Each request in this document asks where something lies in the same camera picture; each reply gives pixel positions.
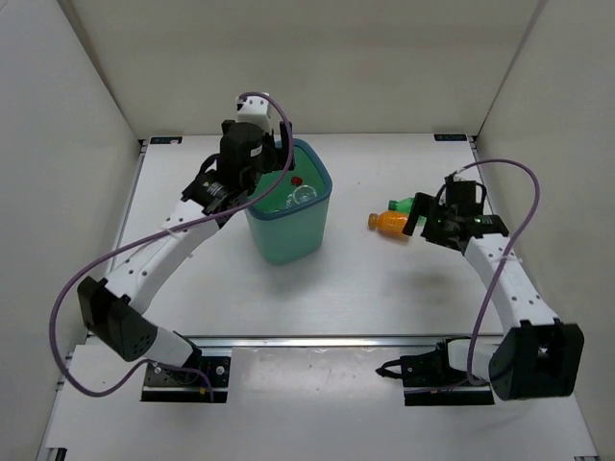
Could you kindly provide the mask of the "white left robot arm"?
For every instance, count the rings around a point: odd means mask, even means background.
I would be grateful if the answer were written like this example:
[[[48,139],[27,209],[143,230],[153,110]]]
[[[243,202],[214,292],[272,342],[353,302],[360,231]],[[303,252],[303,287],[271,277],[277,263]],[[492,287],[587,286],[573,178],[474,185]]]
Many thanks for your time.
[[[77,293],[85,327],[127,362],[140,357],[164,365],[181,384],[202,371],[201,352],[144,313],[162,286],[204,241],[247,204],[260,178],[293,168],[292,128],[279,140],[260,126],[227,120],[219,151],[201,165],[163,223],[160,238],[140,245],[100,280],[84,278]]]

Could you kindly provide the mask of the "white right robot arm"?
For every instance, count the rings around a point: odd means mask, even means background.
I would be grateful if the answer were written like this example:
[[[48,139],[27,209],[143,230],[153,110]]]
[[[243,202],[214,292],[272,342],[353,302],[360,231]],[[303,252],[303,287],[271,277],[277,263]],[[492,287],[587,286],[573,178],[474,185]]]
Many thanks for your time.
[[[570,396],[575,387],[584,336],[576,324],[563,323],[545,303],[512,249],[500,216],[484,211],[485,187],[475,181],[447,179],[434,196],[414,196],[405,235],[419,221],[422,237],[461,253],[487,289],[504,338],[494,346],[450,339],[431,361],[434,377],[452,384],[464,374],[487,382],[501,400]]]

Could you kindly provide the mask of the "clear bottle blue label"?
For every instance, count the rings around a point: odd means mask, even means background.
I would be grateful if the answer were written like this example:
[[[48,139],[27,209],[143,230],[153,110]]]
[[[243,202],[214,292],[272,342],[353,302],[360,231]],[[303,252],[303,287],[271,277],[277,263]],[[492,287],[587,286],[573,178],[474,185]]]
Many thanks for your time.
[[[307,184],[294,187],[284,201],[284,209],[306,204],[317,198],[316,190]]]

